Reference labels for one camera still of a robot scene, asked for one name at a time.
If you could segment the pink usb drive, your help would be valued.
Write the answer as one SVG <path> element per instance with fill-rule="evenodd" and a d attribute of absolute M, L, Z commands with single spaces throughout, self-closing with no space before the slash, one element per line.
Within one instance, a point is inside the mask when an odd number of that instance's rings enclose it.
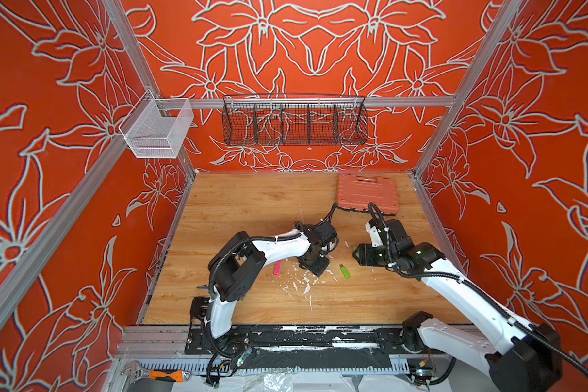
<path fill-rule="evenodd" d="M 281 261 L 277 261 L 276 263 L 274 263 L 274 271 L 273 271 L 274 276 L 280 276 L 280 271 L 281 271 Z"/>

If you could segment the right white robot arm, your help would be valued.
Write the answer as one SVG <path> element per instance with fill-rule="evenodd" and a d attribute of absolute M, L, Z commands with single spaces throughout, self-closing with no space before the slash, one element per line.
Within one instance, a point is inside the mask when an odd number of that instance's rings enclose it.
<path fill-rule="evenodd" d="M 468 333 L 420 311 L 404 320 L 400 343 L 413 354 L 427 349 L 451 356 L 487 376 L 500 391 L 547 391 L 563 377 L 568 363 L 588 379 L 588 368 L 561 349 L 558 332 L 536 325 L 496 301 L 468 279 L 430 243 L 414 244 L 398 220 L 386 220 L 376 204 L 367 210 L 371 242 L 353 253 L 361 266 L 382 266 L 404 279 L 434 289 L 472 324 Z"/>

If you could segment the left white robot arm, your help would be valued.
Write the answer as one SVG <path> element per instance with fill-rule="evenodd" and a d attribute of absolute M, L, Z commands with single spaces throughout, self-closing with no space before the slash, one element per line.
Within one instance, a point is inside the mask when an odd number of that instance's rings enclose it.
<path fill-rule="evenodd" d="M 317 224 L 293 224 L 293 229 L 274 236 L 251 236 L 240 231 L 210 260 L 207 295 L 195 297 L 190 321 L 200 323 L 201 337 L 211 354 L 238 358 L 245 344 L 226 335 L 238 301 L 242 300 L 267 266 L 293 258 L 300 268 L 319 277 L 328 268 L 328 255 L 337 248 L 339 237 L 332 225 L 337 204 Z"/>

